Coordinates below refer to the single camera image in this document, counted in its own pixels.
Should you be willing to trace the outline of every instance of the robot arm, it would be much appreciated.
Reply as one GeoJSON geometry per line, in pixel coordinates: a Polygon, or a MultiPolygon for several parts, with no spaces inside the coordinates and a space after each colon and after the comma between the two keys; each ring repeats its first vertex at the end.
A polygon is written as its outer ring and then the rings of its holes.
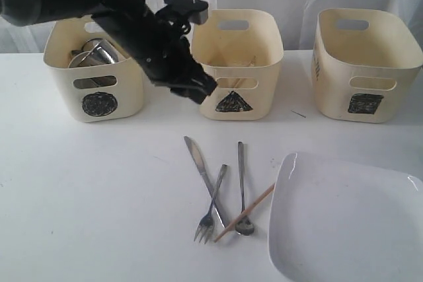
{"type": "Polygon", "coordinates": [[[216,88],[190,54],[190,22],[205,23],[208,4],[165,0],[153,13],[145,0],[0,0],[0,15],[17,26],[91,15],[139,63],[150,81],[201,104],[216,88]]]}

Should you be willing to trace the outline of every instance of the wooden stick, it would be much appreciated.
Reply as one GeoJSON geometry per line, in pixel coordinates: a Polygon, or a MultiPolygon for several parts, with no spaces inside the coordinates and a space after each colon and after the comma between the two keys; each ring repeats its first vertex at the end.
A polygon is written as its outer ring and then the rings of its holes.
{"type": "Polygon", "coordinates": [[[266,198],[267,195],[273,192],[275,188],[275,183],[273,183],[262,195],[258,197],[248,208],[246,208],[237,218],[235,218],[227,227],[220,233],[219,236],[214,240],[214,242],[218,242],[223,236],[225,236],[229,231],[231,231],[235,225],[242,219],[244,216],[247,216],[251,211],[263,200],[266,198]]]}

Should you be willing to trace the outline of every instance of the storage bin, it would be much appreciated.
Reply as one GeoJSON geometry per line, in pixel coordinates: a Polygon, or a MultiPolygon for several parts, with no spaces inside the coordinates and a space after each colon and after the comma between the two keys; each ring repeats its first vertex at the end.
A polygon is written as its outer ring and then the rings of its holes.
{"type": "Polygon", "coordinates": [[[200,106],[213,120],[257,120],[271,108],[284,47],[272,15],[214,10],[194,27],[194,59],[218,87],[200,106]]]}
{"type": "Polygon", "coordinates": [[[93,24],[89,17],[57,22],[46,45],[44,63],[50,68],[63,100],[76,120],[97,122],[133,115],[143,106],[142,68],[107,33],[90,32],[99,29],[93,28],[93,24]],[[107,39],[127,59],[115,64],[67,68],[71,51],[80,49],[93,38],[107,39]],[[110,84],[101,87],[84,85],[90,79],[110,84]]]}
{"type": "Polygon", "coordinates": [[[386,122],[422,65],[420,46],[391,13],[327,9],[319,14],[313,88],[317,108],[330,118],[386,122]]]}

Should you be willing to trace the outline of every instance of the knife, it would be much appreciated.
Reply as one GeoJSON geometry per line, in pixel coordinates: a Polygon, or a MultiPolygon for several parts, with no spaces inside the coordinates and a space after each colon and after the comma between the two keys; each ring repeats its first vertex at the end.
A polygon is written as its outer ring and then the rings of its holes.
{"type": "MultiPolygon", "coordinates": [[[[188,150],[190,151],[191,157],[197,166],[198,172],[200,172],[200,175],[203,178],[204,183],[206,184],[207,191],[209,191],[210,197],[212,197],[214,187],[212,183],[210,182],[209,176],[207,175],[206,166],[201,156],[201,152],[191,138],[186,136],[184,137],[184,139],[185,139],[186,146],[188,147],[188,150]]],[[[229,219],[227,218],[226,213],[224,212],[222,208],[222,204],[219,198],[215,200],[214,207],[216,209],[217,216],[219,217],[221,224],[223,225],[223,227],[226,227],[229,224],[229,219]]]]}

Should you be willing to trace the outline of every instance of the square plate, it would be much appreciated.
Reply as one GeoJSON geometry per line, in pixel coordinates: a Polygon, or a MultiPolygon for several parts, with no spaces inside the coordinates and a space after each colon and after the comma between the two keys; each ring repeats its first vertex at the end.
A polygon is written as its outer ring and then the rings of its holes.
{"type": "Polygon", "coordinates": [[[405,173],[290,154],[272,200],[270,259],[295,282],[423,281],[422,192],[405,173]]]}

